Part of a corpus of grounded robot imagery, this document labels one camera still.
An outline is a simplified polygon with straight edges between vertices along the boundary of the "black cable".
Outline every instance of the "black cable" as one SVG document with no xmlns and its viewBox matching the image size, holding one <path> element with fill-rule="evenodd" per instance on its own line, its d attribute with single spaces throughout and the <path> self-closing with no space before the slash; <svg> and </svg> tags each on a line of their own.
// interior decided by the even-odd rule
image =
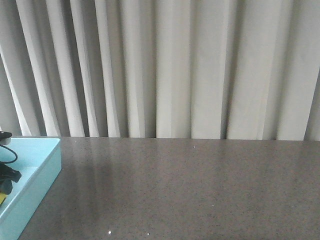
<svg viewBox="0 0 320 240">
<path fill-rule="evenodd" d="M 12 161 L 0 161 L 0 164 L 12 164 L 12 163 L 14 163 L 15 161 L 17 161 L 18 155 L 17 155 L 17 153 L 16 153 L 15 151 L 13 151 L 11 148 L 9 148 L 9 147 L 7 147 L 7 146 L 4 146 L 4 145 L 2 145 L 2 144 L 0 144 L 0 147 L 9 150 L 9 151 L 12 152 L 12 153 L 14 154 L 14 156 L 15 156 L 15 159 L 14 159 L 14 160 L 12 160 Z"/>
</svg>

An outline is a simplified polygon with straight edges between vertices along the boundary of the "gray countertop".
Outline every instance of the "gray countertop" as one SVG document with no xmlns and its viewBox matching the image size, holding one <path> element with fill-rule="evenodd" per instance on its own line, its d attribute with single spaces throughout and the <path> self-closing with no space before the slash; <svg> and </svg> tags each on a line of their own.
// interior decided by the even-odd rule
<svg viewBox="0 0 320 240">
<path fill-rule="evenodd" d="M 318 240 L 320 142 L 63 137 L 20 240 Z"/>
</svg>

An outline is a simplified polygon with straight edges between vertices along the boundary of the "turquoise tray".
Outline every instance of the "turquoise tray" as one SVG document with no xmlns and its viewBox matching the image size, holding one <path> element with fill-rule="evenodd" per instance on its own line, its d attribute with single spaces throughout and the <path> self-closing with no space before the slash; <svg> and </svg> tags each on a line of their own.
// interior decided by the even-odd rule
<svg viewBox="0 0 320 240">
<path fill-rule="evenodd" d="M 9 148 L 18 160 L 9 167 L 20 171 L 18 183 L 0 206 L 0 240 L 16 240 L 34 214 L 41 200 L 61 171 L 61 147 L 58 138 L 12 138 Z M 0 159 L 14 158 L 0 147 Z"/>
</svg>

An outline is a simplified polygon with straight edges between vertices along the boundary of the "speckled surface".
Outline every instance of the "speckled surface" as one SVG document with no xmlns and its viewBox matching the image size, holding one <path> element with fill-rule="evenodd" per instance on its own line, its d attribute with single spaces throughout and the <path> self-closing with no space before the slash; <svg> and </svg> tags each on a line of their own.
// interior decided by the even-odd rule
<svg viewBox="0 0 320 240">
<path fill-rule="evenodd" d="M 320 142 L 61 144 L 63 169 L 20 240 L 320 239 Z"/>
</svg>

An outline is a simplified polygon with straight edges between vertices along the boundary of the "curtain fold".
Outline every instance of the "curtain fold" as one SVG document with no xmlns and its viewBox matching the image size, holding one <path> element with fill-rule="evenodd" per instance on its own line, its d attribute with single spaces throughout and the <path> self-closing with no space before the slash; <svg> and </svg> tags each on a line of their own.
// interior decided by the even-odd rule
<svg viewBox="0 0 320 240">
<path fill-rule="evenodd" d="M 317 0 L 2 0 L 0 129 L 320 140 Z"/>
</svg>

